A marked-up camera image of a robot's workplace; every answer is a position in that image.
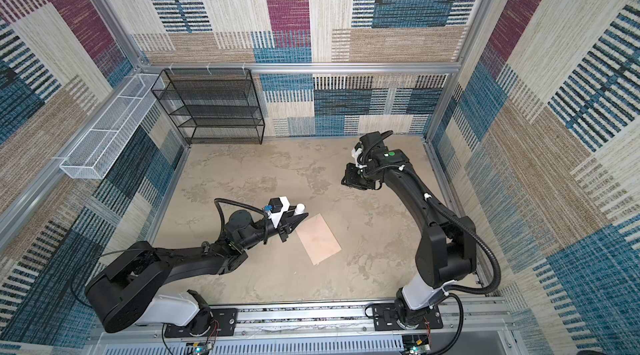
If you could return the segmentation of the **pink envelope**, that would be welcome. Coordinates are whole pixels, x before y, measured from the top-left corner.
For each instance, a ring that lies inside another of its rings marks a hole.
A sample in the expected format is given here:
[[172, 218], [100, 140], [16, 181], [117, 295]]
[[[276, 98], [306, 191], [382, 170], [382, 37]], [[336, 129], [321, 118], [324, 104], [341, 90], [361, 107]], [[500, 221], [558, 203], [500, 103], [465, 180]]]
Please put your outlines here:
[[338, 240], [320, 213], [302, 222], [296, 228], [296, 233], [313, 266], [342, 251]]

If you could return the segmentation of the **white glue stick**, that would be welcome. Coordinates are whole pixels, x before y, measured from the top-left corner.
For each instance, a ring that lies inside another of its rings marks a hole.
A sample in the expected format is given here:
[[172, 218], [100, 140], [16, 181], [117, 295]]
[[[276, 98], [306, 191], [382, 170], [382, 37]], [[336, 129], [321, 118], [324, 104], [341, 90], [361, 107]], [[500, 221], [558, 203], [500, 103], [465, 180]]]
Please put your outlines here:
[[302, 213], [305, 213], [305, 209], [306, 209], [305, 205], [303, 203], [299, 203], [295, 207], [294, 214], [300, 215]]

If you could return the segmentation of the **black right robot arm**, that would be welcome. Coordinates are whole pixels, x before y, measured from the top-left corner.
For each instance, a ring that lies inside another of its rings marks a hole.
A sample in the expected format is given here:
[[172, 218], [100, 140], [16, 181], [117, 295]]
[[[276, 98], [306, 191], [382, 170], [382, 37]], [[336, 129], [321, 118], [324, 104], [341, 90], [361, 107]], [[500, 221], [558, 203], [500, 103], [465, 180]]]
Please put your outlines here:
[[367, 133], [352, 150], [341, 184], [359, 190], [390, 188], [421, 233], [415, 253], [416, 275], [398, 290], [394, 306], [398, 324], [416, 328], [434, 310], [455, 283], [477, 269], [475, 225], [446, 208], [417, 175], [400, 149], [389, 149], [391, 130]]

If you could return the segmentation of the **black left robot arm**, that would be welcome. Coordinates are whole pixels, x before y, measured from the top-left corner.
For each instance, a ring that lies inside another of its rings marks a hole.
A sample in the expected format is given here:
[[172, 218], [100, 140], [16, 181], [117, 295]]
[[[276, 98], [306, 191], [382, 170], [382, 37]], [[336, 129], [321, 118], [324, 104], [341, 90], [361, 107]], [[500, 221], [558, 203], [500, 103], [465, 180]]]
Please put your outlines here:
[[307, 217], [291, 208], [274, 225], [268, 218], [255, 222], [249, 211], [240, 209], [225, 223], [223, 236], [208, 245], [154, 248], [136, 242], [88, 283], [85, 296], [105, 332], [120, 332], [140, 320], [165, 284], [231, 273], [248, 259], [248, 250], [276, 235], [286, 242]]

